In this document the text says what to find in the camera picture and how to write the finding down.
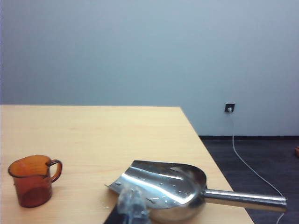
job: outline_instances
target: stainless steel scoop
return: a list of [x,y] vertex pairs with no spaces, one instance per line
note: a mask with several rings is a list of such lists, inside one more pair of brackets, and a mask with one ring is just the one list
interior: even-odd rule
[[108,187],[117,193],[124,187],[138,187],[145,197],[150,217],[161,223],[187,219],[197,214],[205,202],[286,211],[286,199],[282,196],[208,189],[205,173],[187,164],[134,161]]

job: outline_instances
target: white cable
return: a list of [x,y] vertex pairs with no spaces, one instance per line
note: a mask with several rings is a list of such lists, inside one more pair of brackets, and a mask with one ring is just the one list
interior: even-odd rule
[[[238,158],[255,174],[257,175],[259,178],[261,178],[264,182],[266,182],[267,184],[269,184],[273,189],[275,189],[282,197],[283,197],[283,194],[276,188],[274,187],[269,181],[265,180],[262,176],[260,176],[253,168],[251,168],[250,165],[248,165],[244,159],[237,153],[236,149],[235,149],[235,134],[234,134],[234,122],[233,120],[231,119],[232,121],[232,127],[233,127],[233,138],[232,138],[232,143],[233,143],[233,150],[234,150],[234,153],[236,154],[236,156],[238,156]],[[277,219],[277,222],[276,224],[279,223],[280,219],[284,216],[284,213],[282,213],[282,215]]]

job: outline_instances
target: wall socket plate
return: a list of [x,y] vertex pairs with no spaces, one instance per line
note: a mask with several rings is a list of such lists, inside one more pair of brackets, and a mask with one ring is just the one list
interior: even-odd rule
[[235,104],[225,104],[225,109],[224,109],[224,112],[227,112],[227,113],[229,113],[229,111],[228,111],[228,109],[229,108],[232,108],[232,111],[231,111],[231,113],[232,112],[234,112],[234,109],[235,109]]

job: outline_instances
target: orange measuring cup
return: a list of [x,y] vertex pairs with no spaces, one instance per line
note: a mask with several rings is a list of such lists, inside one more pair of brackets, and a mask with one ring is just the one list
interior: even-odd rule
[[[50,166],[54,164],[57,169],[50,176]],[[8,173],[14,179],[20,206],[31,208],[47,202],[52,196],[52,183],[60,177],[61,171],[61,161],[45,155],[32,155],[13,162]]]

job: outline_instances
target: gray wall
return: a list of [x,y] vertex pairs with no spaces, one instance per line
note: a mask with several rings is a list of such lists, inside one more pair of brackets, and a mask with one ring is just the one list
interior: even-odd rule
[[298,0],[2,0],[1,103],[179,105],[199,135],[299,135]]

